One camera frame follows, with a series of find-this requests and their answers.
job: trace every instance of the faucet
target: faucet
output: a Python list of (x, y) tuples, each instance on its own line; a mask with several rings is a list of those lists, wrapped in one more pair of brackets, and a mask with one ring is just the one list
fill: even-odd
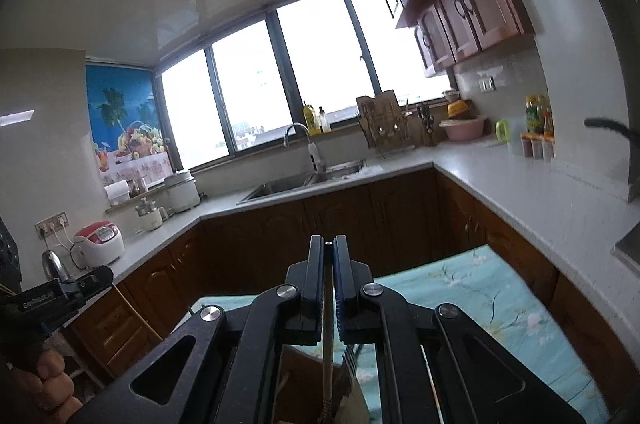
[(294, 122), (293, 124), (289, 124), (289, 126), (287, 127), (287, 129), (284, 131), (284, 147), (289, 147), (289, 131), (291, 131), (291, 128), (293, 128), (293, 133), (296, 133), (296, 127), (299, 126), (300, 128), (302, 128), (305, 133), (306, 133), (306, 141), (311, 144), (311, 138), (309, 136), (309, 128), (307, 128), (304, 124), (302, 124), (301, 122)]
[(309, 130), (304, 124), (302, 124), (301, 122), (294, 122), (293, 124), (289, 124), (289, 126), (287, 126), (287, 129), (284, 131), (284, 147), (286, 148), (289, 146), (289, 131), (291, 130), (291, 128), (293, 128), (293, 131), (295, 132), (297, 127), (300, 127), (305, 131), (306, 142), (308, 143), (307, 149), (309, 151), (311, 165), (314, 167), (314, 172), (321, 173), (322, 171), (324, 171), (324, 163), (322, 162), (320, 154), (318, 153), (318, 146), (316, 146), (316, 143), (311, 142)]

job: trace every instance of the rice cooker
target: rice cooker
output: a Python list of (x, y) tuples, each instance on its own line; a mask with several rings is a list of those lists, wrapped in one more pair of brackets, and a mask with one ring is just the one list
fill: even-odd
[(113, 222), (94, 222), (74, 235), (74, 246), (79, 247), (87, 266), (108, 265), (122, 256), (122, 233)]
[(196, 179), (190, 171), (178, 171), (164, 179), (169, 205), (175, 213), (194, 208), (200, 203)]

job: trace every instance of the dish rack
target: dish rack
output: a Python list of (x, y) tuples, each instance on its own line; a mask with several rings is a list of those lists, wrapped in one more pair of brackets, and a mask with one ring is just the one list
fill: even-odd
[(357, 97), (358, 122), (369, 148), (384, 153), (410, 144), (409, 127), (393, 90)]

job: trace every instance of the yellow bowl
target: yellow bowl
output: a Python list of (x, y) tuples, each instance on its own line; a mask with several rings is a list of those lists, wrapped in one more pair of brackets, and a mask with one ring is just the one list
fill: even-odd
[(456, 117), (457, 115), (464, 114), (469, 111), (469, 107), (463, 100), (457, 100), (447, 105), (449, 117)]

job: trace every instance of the electric kettle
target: electric kettle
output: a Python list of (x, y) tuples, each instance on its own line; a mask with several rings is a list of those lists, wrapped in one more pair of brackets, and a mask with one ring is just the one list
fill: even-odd
[(58, 255), (51, 249), (42, 253), (42, 268), (47, 280), (59, 279), (61, 282), (70, 281), (71, 274), (60, 261)]

